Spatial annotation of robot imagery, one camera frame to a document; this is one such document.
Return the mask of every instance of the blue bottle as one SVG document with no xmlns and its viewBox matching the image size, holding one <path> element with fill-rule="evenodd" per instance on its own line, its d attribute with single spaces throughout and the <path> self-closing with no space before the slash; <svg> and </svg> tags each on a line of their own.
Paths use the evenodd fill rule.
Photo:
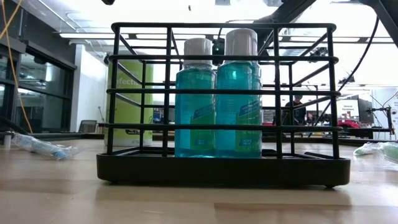
<svg viewBox="0 0 398 224">
<path fill-rule="evenodd" d="M 226 55 L 257 55 L 257 34 L 236 29 L 226 35 Z M 218 68 L 217 89 L 260 90 L 257 62 L 227 61 Z M 217 95 L 216 124 L 261 125 L 261 95 Z M 260 158 L 261 131 L 216 130 L 216 156 Z"/>
<path fill-rule="evenodd" d="M 185 55 L 211 55 L 211 41 L 188 39 Z M 176 89 L 214 89 L 216 73 L 211 60 L 185 60 L 177 73 Z M 176 94 L 175 124 L 215 124 L 215 97 L 211 94 Z M 175 157 L 213 157 L 214 130 L 175 130 Z"/>
</svg>

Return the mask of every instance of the wire rack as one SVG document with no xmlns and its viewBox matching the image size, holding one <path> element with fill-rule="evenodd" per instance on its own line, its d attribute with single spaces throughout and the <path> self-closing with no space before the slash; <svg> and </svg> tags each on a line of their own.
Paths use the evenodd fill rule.
<svg viewBox="0 0 398 224">
<path fill-rule="evenodd" d="M 127 40 L 121 35 L 123 28 L 166 28 L 166 49 L 165 55 L 138 55 Z M 249 28 L 249 29 L 270 29 L 271 35 L 261 47 L 261 51 L 273 49 L 274 56 L 239 56 L 239 55 L 180 55 L 176 40 L 172 32 L 173 28 Z M 280 56 L 279 50 L 284 48 L 294 49 L 294 46 L 279 46 L 279 31 L 283 28 L 305 28 L 305 29 L 325 29 L 322 35 L 311 46 L 304 49 L 299 56 Z M 97 155 L 98 177 L 111 182 L 135 182 L 148 184 L 226 184 L 226 185 L 269 185 L 269 184 L 289 184 L 289 185 L 326 185 L 333 187 L 344 185 L 349 182 L 350 161 L 340 157 L 338 132 L 342 131 L 338 127 L 336 99 L 340 95 L 336 91 L 335 85 L 335 63 L 338 58 L 333 55 L 333 31 L 336 29 L 334 24 L 184 24 L 184 23 L 130 23 L 118 22 L 112 25 L 115 33 L 114 52 L 109 56 L 109 61 L 113 63 L 111 71 L 111 88 L 107 90 L 110 94 L 109 121 L 104 124 L 108 128 L 108 145 L 106 153 Z M 119 43 L 123 43 L 131 54 L 120 55 Z M 307 56 L 321 43 L 327 44 L 328 56 Z M 142 62 L 142 80 L 138 79 L 128 69 L 124 68 L 119 60 L 139 60 Z M 258 61 L 260 65 L 272 65 L 275 67 L 275 84 L 263 85 L 263 88 L 274 88 L 273 90 L 197 90 L 197 89 L 172 89 L 175 83 L 170 81 L 170 67 L 172 64 L 180 65 L 182 60 L 244 60 Z M 327 62 L 326 65 L 308 74 L 297 82 L 293 82 L 293 68 L 297 62 Z M 148 64 L 165 64 L 165 81 L 163 83 L 146 82 L 146 66 Z M 289 69 L 289 84 L 281 85 L 280 67 L 287 66 Z M 141 88 L 116 88 L 118 70 L 125 73 L 134 80 Z M 303 82 L 328 70 L 330 91 L 303 91 L 294 90 Z M 148 86 L 164 86 L 163 89 L 148 88 Z M 141 103 L 130 100 L 122 93 L 141 94 Z M 164 94 L 164 105 L 146 105 L 145 95 L 153 93 Z M 169 124 L 169 105 L 170 94 L 240 94 L 240 95 L 273 95 L 275 96 L 274 107 L 262 107 L 264 110 L 275 110 L 275 126 L 257 125 L 191 125 L 191 124 Z M 281 106 L 281 95 L 289 95 L 290 102 L 293 102 L 294 95 L 322 96 L 316 100 L 301 105 L 289 107 Z M 139 124 L 114 123 L 116 99 L 124 100 L 132 105 L 141 108 L 141 122 Z M 331 103 L 331 126 L 283 126 L 281 113 L 282 110 L 297 110 L 306 106 L 314 105 L 322 101 L 330 100 Z M 144 124 L 145 108 L 163 108 L 163 124 Z M 290 116 L 290 123 L 293 123 L 293 116 Z M 140 145 L 124 150 L 113 151 L 114 129 L 139 129 Z M 226 130 L 258 130 L 276 135 L 276 151 L 263 149 L 262 159 L 224 159 L 224 158 L 183 158 L 174 157 L 174 148 L 169 147 L 169 131 L 175 129 L 226 129 Z M 144 131 L 162 131 L 162 147 L 143 146 Z M 299 154 L 295 152 L 294 133 L 302 132 L 331 132 L 333 155 L 327 156 L 306 152 Z M 290 133 L 290 153 L 282 152 L 282 135 Z"/>
</svg>

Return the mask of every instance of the glass wall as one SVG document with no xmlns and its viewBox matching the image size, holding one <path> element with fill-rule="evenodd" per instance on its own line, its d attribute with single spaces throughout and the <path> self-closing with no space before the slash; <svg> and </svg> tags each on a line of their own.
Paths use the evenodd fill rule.
<svg viewBox="0 0 398 224">
<path fill-rule="evenodd" d="M 56 131 L 65 127 L 66 118 L 63 112 L 67 111 L 67 106 L 64 99 L 23 88 L 18 89 L 18 95 L 34 132 Z M 17 101 L 16 124 L 24 129 L 28 128 L 20 101 Z"/>
<path fill-rule="evenodd" d="M 9 57 L 0 52 L 0 115 L 29 131 L 23 105 L 34 133 L 69 131 L 73 71 L 28 53 L 19 54 L 14 66 L 18 89 L 11 75 Z M 0 128 L 6 127 L 0 122 Z"/>
<path fill-rule="evenodd" d="M 67 95 L 67 72 L 45 60 L 30 54 L 21 55 L 19 83 L 50 93 Z"/>
</svg>

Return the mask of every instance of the table surface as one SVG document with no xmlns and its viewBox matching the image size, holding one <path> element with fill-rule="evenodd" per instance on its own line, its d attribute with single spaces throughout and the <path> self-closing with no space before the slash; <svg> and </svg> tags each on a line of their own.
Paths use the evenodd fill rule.
<svg viewBox="0 0 398 224">
<path fill-rule="evenodd" d="M 346 186 L 211 189 L 110 185 L 96 176 L 103 141 L 57 143 L 83 152 L 54 161 L 0 149 L 1 223 L 398 223 L 398 164 L 377 155 L 354 158 L 353 147 L 340 151 L 352 159 Z M 331 154 L 331 145 L 298 144 L 297 150 Z"/>
</svg>

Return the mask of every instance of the window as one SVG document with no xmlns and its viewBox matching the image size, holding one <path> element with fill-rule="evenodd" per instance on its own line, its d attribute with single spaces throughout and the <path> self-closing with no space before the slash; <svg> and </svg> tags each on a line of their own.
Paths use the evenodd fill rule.
<svg viewBox="0 0 398 224">
<path fill-rule="evenodd" d="M 5 89 L 6 89 L 6 87 L 4 85 L 0 85 L 0 113 L 1 113 L 1 115 L 3 115 Z"/>
<path fill-rule="evenodd" d="M 8 63 L 8 58 L 0 55 L 0 78 L 7 77 L 7 63 Z"/>
<path fill-rule="evenodd" d="M 49 93 L 67 95 L 67 72 L 30 54 L 21 55 L 20 85 L 29 85 Z"/>
<path fill-rule="evenodd" d="M 37 93 L 23 88 L 18 89 L 24 109 L 33 132 L 51 132 L 68 129 L 69 100 Z M 22 111 L 21 103 L 17 101 L 16 124 L 29 130 Z"/>
</svg>

